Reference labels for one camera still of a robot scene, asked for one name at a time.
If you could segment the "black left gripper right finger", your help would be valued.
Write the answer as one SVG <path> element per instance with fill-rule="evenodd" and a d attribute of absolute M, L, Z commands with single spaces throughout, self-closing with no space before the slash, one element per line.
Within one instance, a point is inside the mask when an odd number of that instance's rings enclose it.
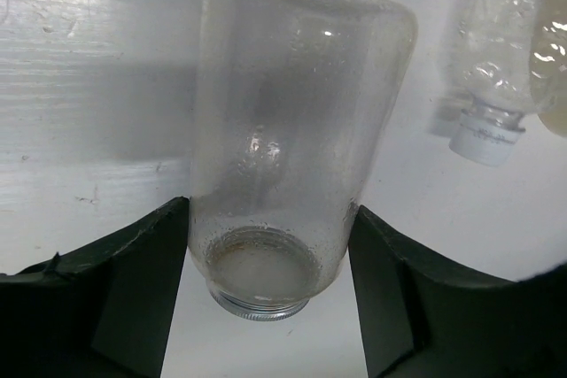
<path fill-rule="evenodd" d="M 369 376 L 565 376 L 565 266 L 507 281 L 429 249 L 366 207 L 348 251 Z"/>

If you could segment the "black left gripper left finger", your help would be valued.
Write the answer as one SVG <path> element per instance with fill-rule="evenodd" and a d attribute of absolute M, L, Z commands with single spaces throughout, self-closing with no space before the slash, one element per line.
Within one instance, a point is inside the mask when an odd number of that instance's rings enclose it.
<path fill-rule="evenodd" d="M 189 208 L 174 198 L 93 243 L 3 275 L 2 376 L 160 376 Z"/>

